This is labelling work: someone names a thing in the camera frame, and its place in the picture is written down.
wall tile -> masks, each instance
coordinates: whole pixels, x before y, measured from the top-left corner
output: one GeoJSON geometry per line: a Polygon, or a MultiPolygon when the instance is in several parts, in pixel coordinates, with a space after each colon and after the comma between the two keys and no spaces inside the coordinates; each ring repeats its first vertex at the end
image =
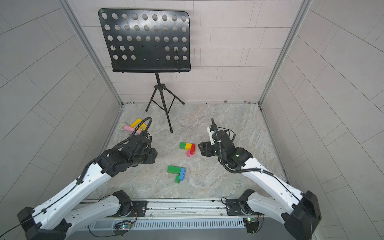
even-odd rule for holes
{"type": "Polygon", "coordinates": [[[282,113],[281,116],[276,120],[277,126],[280,130],[281,136],[287,146],[287,149],[291,155],[292,160],[295,160],[301,156],[304,151],[293,131],[291,125],[288,122],[285,113],[282,113]]]}
{"type": "Polygon", "coordinates": [[[39,105],[61,121],[85,88],[82,80],[72,70],[45,95],[39,105]]]}
{"type": "Polygon", "coordinates": [[[0,195],[7,194],[53,130],[54,127],[34,112],[29,112],[0,142],[2,158],[12,159],[2,162],[0,195]]]}
{"type": "Polygon", "coordinates": [[[247,83],[240,82],[239,94],[262,94],[265,88],[265,83],[247,83]]]}
{"type": "Polygon", "coordinates": [[[249,49],[246,66],[273,67],[281,52],[280,48],[249,49]]]}
{"type": "Polygon", "coordinates": [[[340,119],[308,80],[304,80],[301,84],[295,94],[295,99],[320,138],[341,124],[340,119]]]}
{"type": "Polygon", "coordinates": [[[321,140],[323,141],[324,145],[327,146],[331,142],[335,141],[338,137],[343,135],[348,131],[348,128],[341,123],[339,126],[337,126],[335,129],[333,129],[330,133],[328,133],[325,137],[323,137],[321,140]]]}
{"type": "Polygon", "coordinates": [[[210,47],[258,48],[264,30],[264,28],[212,28],[210,47]]]}
{"type": "Polygon", "coordinates": [[[44,97],[23,73],[0,88],[0,139],[3,139],[23,117],[44,97]]]}
{"type": "Polygon", "coordinates": [[[297,35],[311,48],[316,50],[328,34],[332,25],[333,23],[330,21],[309,10],[300,25],[297,35]]]}
{"type": "Polygon", "coordinates": [[[323,190],[325,193],[339,189],[341,187],[348,186],[347,181],[345,181],[345,178],[343,175],[336,177],[332,180],[329,180],[328,182],[325,182],[321,185],[323,187],[323,190]]]}
{"type": "Polygon", "coordinates": [[[11,80],[55,47],[37,20],[5,32],[0,35],[0,73],[11,80]]]}
{"type": "Polygon", "coordinates": [[[384,172],[384,131],[368,139],[361,146],[376,163],[379,169],[384,172]]]}
{"type": "Polygon", "coordinates": [[[317,196],[322,216],[320,226],[326,227],[332,225],[339,225],[340,222],[335,212],[333,211],[333,208],[329,203],[327,196],[321,188],[319,180],[317,179],[316,174],[313,171],[309,161],[305,161],[303,164],[298,166],[297,172],[299,173],[304,188],[309,189],[317,196]]]}
{"type": "MultiPolygon", "coordinates": [[[[31,164],[28,165],[0,203],[0,211],[7,216],[0,220],[1,232],[5,232],[19,224],[17,213],[24,207],[34,207],[36,205],[52,176],[53,174],[46,170],[31,164]]],[[[17,230],[7,233],[7,239],[15,239],[18,233],[17,230]]]]}
{"type": "Polygon", "coordinates": [[[44,16],[44,19],[62,43],[75,35],[72,26],[61,9],[48,13],[44,16]]]}
{"type": "Polygon", "coordinates": [[[48,93],[81,59],[71,41],[66,41],[32,64],[24,73],[48,93]]]}
{"type": "Polygon", "coordinates": [[[191,48],[209,48],[211,28],[189,28],[191,48]]]}
{"type": "Polygon", "coordinates": [[[331,65],[313,86],[359,142],[384,130],[384,114],[331,65]]]}
{"type": "Polygon", "coordinates": [[[261,67],[223,67],[222,82],[256,82],[261,67]]]}
{"type": "MultiPolygon", "coordinates": [[[[197,64],[195,48],[195,65],[197,64]]],[[[201,66],[239,66],[243,49],[241,48],[201,48],[201,66]]]]}
{"type": "Polygon", "coordinates": [[[383,16],[384,2],[369,1],[326,1],[320,15],[347,31],[364,39],[383,16]]]}
{"type": "Polygon", "coordinates": [[[384,53],[349,32],[339,29],[322,56],[367,98],[384,89],[384,53]]]}
{"type": "Polygon", "coordinates": [[[97,104],[95,109],[92,111],[91,115],[89,116],[87,122],[84,124],[83,128],[81,129],[78,137],[81,140],[83,140],[86,144],[91,145],[106,114],[107,112],[101,107],[101,105],[97,104]]]}
{"type": "Polygon", "coordinates": [[[178,82],[210,82],[216,81],[216,76],[217,67],[194,67],[187,73],[176,73],[178,82]]]}
{"type": "Polygon", "coordinates": [[[284,80],[289,90],[292,91],[302,74],[292,60],[286,56],[279,69],[279,75],[284,80]]]}
{"type": "Polygon", "coordinates": [[[288,56],[311,83],[316,80],[327,65],[327,62],[317,52],[297,36],[288,56]]]}
{"type": "Polygon", "coordinates": [[[345,180],[372,221],[383,220],[384,175],[350,132],[327,146],[345,180]]]}
{"type": "Polygon", "coordinates": [[[256,27],[290,28],[300,2],[263,1],[256,27]]]}
{"type": "Polygon", "coordinates": [[[282,48],[290,28],[266,28],[261,48],[282,48]]]}
{"type": "Polygon", "coordinates": [[[233,93],[235,83],[230,82],[201,82],[200,93],[202,94],[230,94],[233,93]]]}
{"type": "Polygon", "coordinates": [[[78,98],[78,102],[87,110],[88,113],[92,113],[96,104],[107,90],[107,85],[100,75],[88,85],[84,92],[78,98]]]}
{"type": "Polygon", "coordinates": [[[37,155],[60,165],[85,122],[86,118],[71,107],[37,155]]]}
{"type": "Polygon", "coordinates": [[[201,26],[248,26],[253,10],[252,1],[202,1],[201,26]]]}
{"type": "Polygon", "coordinates": [[[341,175],[308,119],[304,119],[295,133],[321,184],[341,175]]]}
{"type": "Polygon", "coordinates": [[[380,240],[379,234],[350,187],[347,186],[329,192],[327,197],[349,240],[380,240]]]}
{"type": "Polygon", "coordinates": [[[59,8],[57,2],[49,0],[9,1],[3,2],[0,14],[14,28],[59,8]]]}
{"type": "Polygon", "coordinates": [[[277,91],[276,97],[281,104],[289,123],[293,124],[303,111],[284,82],[277,91]]]}

perforated metal sheet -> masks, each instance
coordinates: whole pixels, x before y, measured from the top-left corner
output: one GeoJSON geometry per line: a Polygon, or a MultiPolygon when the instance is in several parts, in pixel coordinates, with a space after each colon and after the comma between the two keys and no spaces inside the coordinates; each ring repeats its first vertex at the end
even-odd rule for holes
{"type": "Polygon", "coordinates": [[[102,8],[99,19],[114,72],[190,71],[186,12],[102,8]]]}

white wall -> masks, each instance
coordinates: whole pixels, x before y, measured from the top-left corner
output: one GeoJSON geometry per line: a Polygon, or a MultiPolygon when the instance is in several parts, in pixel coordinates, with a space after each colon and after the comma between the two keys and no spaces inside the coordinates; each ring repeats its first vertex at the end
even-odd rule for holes
{"type": "MultiPolygon", "coordinates": [[[[0,3],[0,233],[96,157],[119,105],[56,0],[0,3]]],[[[5,239],[24,239],[21,227],[5,239]]]]}
{"type": "MultiPolygon", "coordinates": [[[[156,79],[153,73],[112,72],[98,18],[100,8],[186,11],[190,17],[191,71],[160,74],[162,83],[185,102],[256,102],[301,1],[69,0],[69,3],[123,102],[148,102],[156,79]]],[[[166,100],[172,99],[166,94],[166,100]]]]}
{"type": "Polygon", "coordinates": [[[384,237],[384,2],[314,0],[263,104],[327,239],[384,237]]]}

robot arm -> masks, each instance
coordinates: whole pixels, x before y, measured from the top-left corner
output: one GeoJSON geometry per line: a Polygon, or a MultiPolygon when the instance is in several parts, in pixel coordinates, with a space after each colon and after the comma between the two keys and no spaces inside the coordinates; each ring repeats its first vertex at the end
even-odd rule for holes
{"type": "Polygon", "coordinates": [[[214,120],[207,128],[209,142],[199,144],[203,156],[217,156],[223,167],[231,173],[241,173],[261,186],[274,199],[266,198],[248,189],[239,198],[239,207],[243,214],[261,212],[284,224],[288,232],[296,239],[310,239],[321,220],[317,197],[307,191],[285,183],[242,147],[235,147],[229,138],[229,129],[217,130],[214,120]]]}

cable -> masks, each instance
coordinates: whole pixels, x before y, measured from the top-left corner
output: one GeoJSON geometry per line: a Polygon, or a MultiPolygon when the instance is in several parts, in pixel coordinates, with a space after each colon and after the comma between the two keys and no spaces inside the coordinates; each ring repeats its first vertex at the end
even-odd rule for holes
{"type": "Polygon", "coordinates": [[[90,228],[89,228],[89,225],[87,225],[88,226],[88,230],[89,230],[89,232],[92,234],[92,236],[94,236],[94,237],[115,237],[115,236],[117,236],[117,235],[109,235],[109,236],[96,236],[96,235],[94,235],[92,232],[91,232],[91,230],[90,230],[90,228]]]}

